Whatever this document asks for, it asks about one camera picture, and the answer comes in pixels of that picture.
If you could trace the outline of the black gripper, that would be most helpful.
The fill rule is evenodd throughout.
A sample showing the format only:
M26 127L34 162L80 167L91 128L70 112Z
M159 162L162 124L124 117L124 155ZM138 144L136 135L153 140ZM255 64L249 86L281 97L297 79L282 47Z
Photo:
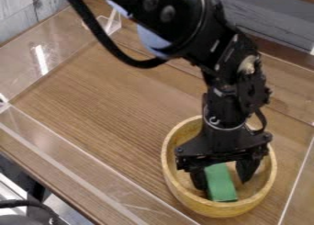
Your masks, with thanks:
M246 122L226 129L219 127L215 117L203 115L197 136L175 148L177 169L190 172L197 189L207 189L203 167L218 163L235 162L242 183L251 179L269 153L267 143L273 139L271 133L265 130L267 120L263 113L257 113L257 117L262 123L259 129L251 129Z

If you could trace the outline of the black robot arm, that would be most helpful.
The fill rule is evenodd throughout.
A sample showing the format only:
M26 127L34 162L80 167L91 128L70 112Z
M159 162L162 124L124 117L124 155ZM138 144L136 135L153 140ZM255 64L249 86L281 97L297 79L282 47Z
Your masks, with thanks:
M202 95L202 130L179 145L175 162L190 173L194 186L210 188L206 168L235 163L242 182L247 182L269 153L273 135L253 130L247 119L266 121L262 106L271 90L262 72L258 46L227 20L219 0L107 0L138 25L149 60L131 58L114 43L83 0L67 0L99 43L123 63L153 69L182 58L202 70L207 92Z

